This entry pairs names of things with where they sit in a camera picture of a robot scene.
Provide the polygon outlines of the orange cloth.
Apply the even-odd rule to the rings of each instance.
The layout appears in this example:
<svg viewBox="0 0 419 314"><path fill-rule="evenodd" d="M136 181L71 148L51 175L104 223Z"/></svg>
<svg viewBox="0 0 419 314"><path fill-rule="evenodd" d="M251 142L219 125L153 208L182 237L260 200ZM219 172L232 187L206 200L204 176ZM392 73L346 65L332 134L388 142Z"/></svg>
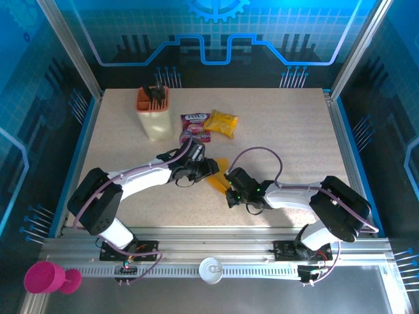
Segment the orange cloth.
<svg viewBox="0 0 419 314"><path fill-rule="evenodd" d="M207 182L214 187L218 192L226 195L227 190L230 188L230 183L225 178L225 173L228 170L229 162L227 158L216 158L219 171L208 177Z"/></svg>

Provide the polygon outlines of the yellow snack bag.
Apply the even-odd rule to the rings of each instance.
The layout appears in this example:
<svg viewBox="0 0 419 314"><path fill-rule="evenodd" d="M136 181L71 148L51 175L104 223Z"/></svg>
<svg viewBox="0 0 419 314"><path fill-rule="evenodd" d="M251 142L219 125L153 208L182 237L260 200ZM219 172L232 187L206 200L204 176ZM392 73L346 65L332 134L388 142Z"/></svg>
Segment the yellow snack bag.
<svg viewBox="0 0 419 314"><path fill-rule="evenodd" d="M212 110L210 117L204 122L204 129L221 133L233 139L237 123L238 116Z"/></svg>

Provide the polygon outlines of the purple candy bag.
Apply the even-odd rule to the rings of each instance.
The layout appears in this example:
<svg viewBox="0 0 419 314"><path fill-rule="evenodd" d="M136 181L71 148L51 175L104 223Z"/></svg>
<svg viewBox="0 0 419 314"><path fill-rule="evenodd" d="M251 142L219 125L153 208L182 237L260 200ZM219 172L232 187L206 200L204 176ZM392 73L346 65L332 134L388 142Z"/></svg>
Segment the purple candy bag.
<svg viewBox="0 0 419 314"><path fill-rule="evenodd" d="M211 134L208 130L204 129L204 124L209 117L210 113L182 114L182 132L179 137L179 142L184 143L189 138L189 135L192 135L203 143L209 143L211 141Z"/></svg>

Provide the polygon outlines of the cream cutlery holder orange rim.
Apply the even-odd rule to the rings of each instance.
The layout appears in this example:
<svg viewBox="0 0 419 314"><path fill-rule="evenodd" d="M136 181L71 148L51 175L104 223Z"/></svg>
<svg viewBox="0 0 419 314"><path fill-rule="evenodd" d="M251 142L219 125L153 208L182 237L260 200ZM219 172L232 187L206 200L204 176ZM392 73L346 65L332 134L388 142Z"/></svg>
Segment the cream cutlery holder orange rim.
<svg viewBox="0 0 419 314"><path fill-rule="evenodd" d="M153 101L145 95L143 87L137 91L135 109L139 121L151 141L167 141L174 137L170 105L170 89L165 86L166 99L160 108L153 95Z"/></svg>

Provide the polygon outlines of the silver tin can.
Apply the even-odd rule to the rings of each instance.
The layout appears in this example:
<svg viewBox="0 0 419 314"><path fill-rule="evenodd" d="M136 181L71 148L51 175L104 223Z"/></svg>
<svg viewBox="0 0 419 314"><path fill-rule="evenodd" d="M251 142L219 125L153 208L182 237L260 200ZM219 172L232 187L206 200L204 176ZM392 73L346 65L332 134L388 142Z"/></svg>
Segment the silver tin can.
<svg viewBox="0 0 419 314"><path fill-rule="evenodd" d="M209 285L215 285L222 279L223 267L218 259L208 257L201 261L198 272L204 282Z"/></svg>

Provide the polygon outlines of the small circuit board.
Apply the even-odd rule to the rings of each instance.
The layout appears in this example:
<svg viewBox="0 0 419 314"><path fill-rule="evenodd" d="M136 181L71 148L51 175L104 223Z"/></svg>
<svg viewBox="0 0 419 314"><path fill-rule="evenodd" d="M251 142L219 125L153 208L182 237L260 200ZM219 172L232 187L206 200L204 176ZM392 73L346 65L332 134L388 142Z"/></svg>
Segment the small circuit board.
<svg viewBox="0 0 419 314"><path fill-rule="evenodd" d="M119 286L130 285L130 282L138 277L138 267L131 265L115 267L113 274Z"/></svg>
<svg viewBox="0 0 419 314"><path fill-rule="evenodd" d="M321 268L318 266L308 265L299 265L297 267L297 274L304 287L307 285L313 287L317 282L320 282L324 277L326 277L328 271L328 267Z"/></svg>

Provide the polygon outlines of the pink plastic goblet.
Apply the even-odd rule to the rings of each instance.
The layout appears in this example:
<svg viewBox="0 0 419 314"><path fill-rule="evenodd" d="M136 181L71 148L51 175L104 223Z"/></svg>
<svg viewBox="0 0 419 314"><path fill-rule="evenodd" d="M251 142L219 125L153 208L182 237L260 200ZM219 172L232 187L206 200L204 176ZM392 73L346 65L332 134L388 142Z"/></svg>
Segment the pink plastic goblet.
<svg viewBox="0 0 419 314"><path fill-rule="evenodd" d="M24 288L32 294L48 294L60 291L74 293L82 283L79 270L64 270L61 266L47 261L37 262L25 274Z"/></svg>

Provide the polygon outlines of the aluminium cross rail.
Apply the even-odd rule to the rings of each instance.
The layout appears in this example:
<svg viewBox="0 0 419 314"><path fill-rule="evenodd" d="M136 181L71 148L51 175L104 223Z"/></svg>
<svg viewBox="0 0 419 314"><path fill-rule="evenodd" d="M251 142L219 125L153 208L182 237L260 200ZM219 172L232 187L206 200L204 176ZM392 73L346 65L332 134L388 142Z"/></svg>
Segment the aluminium cross rail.
<svg viewBox="0 0 419 314"><path fill-rule="evenodd" d="M141 240L155 240L163 254L163 264L199 264L213 256L224 264L270 264L273 241L293 240L297 228L245 227L161 227L134 228ZM333 244L340 251L339 266L380 265L395 260L386 238L360 235L353 243ZM97 265L100 250L96 239L87 232L64 228L58 238L44 241L40 259L61 265Z"/></svg>

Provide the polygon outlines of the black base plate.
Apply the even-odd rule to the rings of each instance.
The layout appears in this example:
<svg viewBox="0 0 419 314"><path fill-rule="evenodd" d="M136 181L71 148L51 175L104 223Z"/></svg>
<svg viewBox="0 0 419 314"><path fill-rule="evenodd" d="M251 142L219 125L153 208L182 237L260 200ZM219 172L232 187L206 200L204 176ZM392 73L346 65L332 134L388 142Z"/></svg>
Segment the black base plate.
<svg viewBox="0 0 419 314"><path fill-rule="evenodd" d="M295 245L293 241L274 241L273 249L275 261L332 261L331 245L326 244L317 250L311 250L304 245Z"/></svg>
<svg viewBox="0 0 419 314"><path fill-rule="evenodd" d="M122 249L127 253L149 253L156 252L158 250L158 241L140 241L134 239L127 249ZM155 262L157 259L157 254L147 255L147 256L133 256L125 255L117 252L112 249L108 243L101 244L101 251L99 255L99 260L104 262L133 262L133 261L149 261Z"/></svg>

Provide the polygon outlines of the aluminium side rail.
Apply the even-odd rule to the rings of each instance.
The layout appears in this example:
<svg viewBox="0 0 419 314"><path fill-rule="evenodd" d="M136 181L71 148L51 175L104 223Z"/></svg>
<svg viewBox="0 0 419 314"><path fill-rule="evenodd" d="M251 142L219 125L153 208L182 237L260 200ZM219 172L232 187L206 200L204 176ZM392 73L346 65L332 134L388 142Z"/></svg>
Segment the aluminium side rail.
<svg viewBox="0 0 419 314"><path fill-rule="evenodd" d="M369 222L374 224L379 230L379 232L373 234L373 236L382 237L384 233L380 217L376 210L371 188L343 104L339 98L333 99L329 90L324 90L323 94L335 131L349 185L370 203L372 209L371 214L369 215Z"/></svg>
<svg viewBox="0 0 419 314"><path fill-rule="evenodd" d="M67 176L62 188L62 193L60 195L52 225L48 233L48 238L58 237L62 228L65 226L65 221L68 216L67 203L71 195L77 189L79 179L81 177L82 167L84 165L100 107L101 100L91 100L73 153L73 157L71 159L71 163L69 165Z"/></svg>

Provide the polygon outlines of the aluminium frame post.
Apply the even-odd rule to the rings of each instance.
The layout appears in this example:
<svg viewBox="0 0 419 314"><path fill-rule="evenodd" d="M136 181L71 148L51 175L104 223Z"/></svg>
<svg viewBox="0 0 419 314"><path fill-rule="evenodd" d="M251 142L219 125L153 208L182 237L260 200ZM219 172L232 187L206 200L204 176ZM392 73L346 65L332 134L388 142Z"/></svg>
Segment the aluminium frame post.
<svg viewBox="0 0 419 314"><path fill-rule="evenodd" d="M92 97L96 101L101 101L102 90L57 4L54 0L36 0L36 2L43 11L89 92L92 94Z"/></svg>
<svg viewBox="0 0 419 314"><path fill-rule="evenodd" d="M364 26L361 28L361 31L355 40L346 61L332 85L330 91L330 98L332 101L337 100L345 85L348 83L366 49L371 44L373 37L375 36L392 3L393 0L376 0L370 15L366 19Z"/></svg>

